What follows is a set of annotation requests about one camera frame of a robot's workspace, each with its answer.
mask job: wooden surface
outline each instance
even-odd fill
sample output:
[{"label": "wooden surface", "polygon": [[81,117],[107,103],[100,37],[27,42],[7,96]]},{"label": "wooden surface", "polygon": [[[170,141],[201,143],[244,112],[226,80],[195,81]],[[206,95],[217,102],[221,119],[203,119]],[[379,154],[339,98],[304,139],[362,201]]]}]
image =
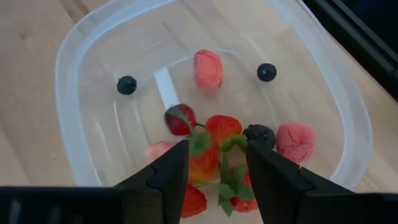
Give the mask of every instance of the wooden surface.
[{"label": "wooden surface", "polygon": [[[73,185],[55,111],[54,63],[75,22],[105,2],[0,1],[0,184]],[[357,191],[398,192],[398,104],[346,59],[373,125],[373,158]]]}]

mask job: wooden table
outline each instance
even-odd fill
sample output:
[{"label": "wooden table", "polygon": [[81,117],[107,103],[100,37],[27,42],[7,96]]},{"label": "wooden table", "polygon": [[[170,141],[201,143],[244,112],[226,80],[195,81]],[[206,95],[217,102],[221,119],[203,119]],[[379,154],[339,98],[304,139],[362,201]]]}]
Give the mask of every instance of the wooden table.
[{"label": "wooden table", "polygon": [[[0,1],[0,184],[73,185],[55,111],[55,58],[75,22],[106,1]],[[398,192],[398,105],[346,60],[373,125],[373,158],[357,191]]]}]

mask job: black object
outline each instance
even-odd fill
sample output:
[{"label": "black object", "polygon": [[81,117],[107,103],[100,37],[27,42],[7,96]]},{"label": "black object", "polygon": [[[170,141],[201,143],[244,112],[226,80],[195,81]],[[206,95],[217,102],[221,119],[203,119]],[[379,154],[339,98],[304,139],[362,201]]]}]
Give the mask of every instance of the black object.
[{"label": "black object", "polygon": [[263,143],[267,149],[273,149],[276,143],[275,133],[271,128],[261,124],[250,124],[243,134],[248,140]]},{"label": "black object", "polygon": [[303,0],[325,29],[398,98],[398,1]]},{"label": "black object", "polygon": [[123,76],[118,81],[118,92],[123,95],[130,95],[137,89],[137,80],[129,75]]},{"label": "black object", "polygon": [[269,63],[263,63],[257,69],[257,77],[264,82],[273,81],[276,77],[276,73],[277,70],[275,66]]},{"label": "black object", "polygon": [[[397,223],[398,195],[354,194],[248,141],[254,195],[264,223]],[[178,224],[188,141],[113,188],[0,188],[0,223]]]}]

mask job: clear plastic bin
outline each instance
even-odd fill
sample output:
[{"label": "clear plastic bin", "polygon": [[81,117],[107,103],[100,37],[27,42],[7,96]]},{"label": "clear plastic bin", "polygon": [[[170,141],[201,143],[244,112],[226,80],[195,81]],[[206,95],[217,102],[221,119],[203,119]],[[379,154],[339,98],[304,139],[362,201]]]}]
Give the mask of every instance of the clear plastic bin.
[{"label": "clear plastic bin", "polygon": [[[193,81],[193,55],[201,49],[223,63],[215,95]],[[163,118],[168,106],[181,102],[201,122],[226,114],[244,127],[312,127],[317,146],[304,166],[352,189],[369,163],[372,135],[341,54],[298,1],[110,1],[68,33],[57,55],[57,109],[76,184],[112,186],[142,169],[149,145],[177,140]],[[262,63],[277,67],[274,81],[258,80]],[[125,75],[138,82],[131,96],[116,91]],[[208,193],[205,213],[184,223],[260,222],[259,212],[227,220],[214,195]]]}]

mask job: blackberry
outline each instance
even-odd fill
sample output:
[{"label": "blackberry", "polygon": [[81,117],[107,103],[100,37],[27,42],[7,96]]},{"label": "blackberry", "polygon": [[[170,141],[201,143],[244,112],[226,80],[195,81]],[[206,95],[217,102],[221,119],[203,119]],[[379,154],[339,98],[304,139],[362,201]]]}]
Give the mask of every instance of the blackberry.
[{"label": "blackberry", "polygon": [[269,63],[263,63],[257,69],[257,77],[263,82],[273,81],[276,77],[276,68],[275,66]]},{"label": "blackberry", "polygon": [[123,95],[130,95],[137,89],[137,80],[129,75],[123,76],[118,81],[118,92]]},{"label": "blackberry", "polygon": [[261,124],[250,124],[249,127],[243,131],[243,134],[248,140],[264,144],[267,149],[273,149],[275,146],[275,133],[267,126]]}]

